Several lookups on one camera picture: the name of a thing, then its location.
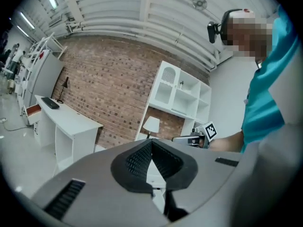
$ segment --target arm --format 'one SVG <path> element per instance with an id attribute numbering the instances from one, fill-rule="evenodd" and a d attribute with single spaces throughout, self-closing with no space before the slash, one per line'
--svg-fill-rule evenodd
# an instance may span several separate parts
<path id="1" fill-rule="evenodd" d="M 243 144 L 244 144 L 244 136 L 243 136 L 243 132 L 240 131 L 229 137 L 213 140 L 209 145 L 209 149 L 212 151 L 240 152 Z"/>

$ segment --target black desk lamp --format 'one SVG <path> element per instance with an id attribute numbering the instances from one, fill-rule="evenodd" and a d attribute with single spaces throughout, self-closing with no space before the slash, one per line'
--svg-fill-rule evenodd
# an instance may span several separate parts
<path id="1" fill-rule="evenodd" d="M 60 93 L 59 99 L 57 99 L 57 102 L 60 103 L 60 104 L 63 104 L 63 101 L 61 100 L 61 95 L 62 95 L 63 89 L 67 88 L 67 81 L 68 81 L 68 77 L 65 79 L 65 82 L 63 82 L 62 91 Z"/>

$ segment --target teal shirt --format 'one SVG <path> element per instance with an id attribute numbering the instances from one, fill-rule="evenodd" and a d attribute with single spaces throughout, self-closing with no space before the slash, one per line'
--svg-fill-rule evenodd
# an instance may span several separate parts
<path id="1" fill-rule="evenodd" d="M 283 117 L 268 89 L 292 60 L 300 44 L 299 37 L 287 13 L 280 6 L 274 21 L 272 52 L 255 72 L 250 83 L 248 103 L 242 125 L 244 145 L 261 140 L 284 125 Z"/>

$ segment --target ceiling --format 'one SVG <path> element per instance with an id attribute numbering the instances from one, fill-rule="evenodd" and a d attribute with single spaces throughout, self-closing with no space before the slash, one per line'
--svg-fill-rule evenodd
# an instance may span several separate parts
<path id="1" fill-rule="evenodd" d="M 199 11 L 192 0 L 56 0 L 56 9 L 49 0 L 24 0 L 12 21 L 36 41 L 52 32 L 55 36 L 69 35 L 69 29 L 77 35 L 125 37 L 154 45 L 211 71 L 220 63 L 224 47 L 220 39 L 215 44 L 208 41 L 209 21 L 220 23 L 223 13 L 234 8 L 251 9 L 268 18 L 277 8 L 276 0 L 206 1 L 206 10 Z M 23 20 L 20 11 L 35 29 Z M 49 26 L 61 15 L 61 21 Z"/>

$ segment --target white wall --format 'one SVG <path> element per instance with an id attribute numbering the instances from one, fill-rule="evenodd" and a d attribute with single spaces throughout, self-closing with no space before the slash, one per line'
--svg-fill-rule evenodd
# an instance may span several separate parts
<path id="1" fill-rule="evenodd" d="M 10 49 L 13 47 L 14 44 L 20 44 L 19 49 L 28 52 L 29 48 L 32 46 L 26 38 L 25 35 L 22 35 L 22 32 L 17 27 L 12 27 L 9 31 L 9 38 L 8 43 L 5 46 L 5 50 Z"/>
<path id="2" fill-rule="evenodd" d="M 209 121 L 218 133 L 216 138 L 233 135 L 241 130 L 247 92 L 255 71 L 254 61 L 232 57 L 210 74 L 212 100 Z"/>

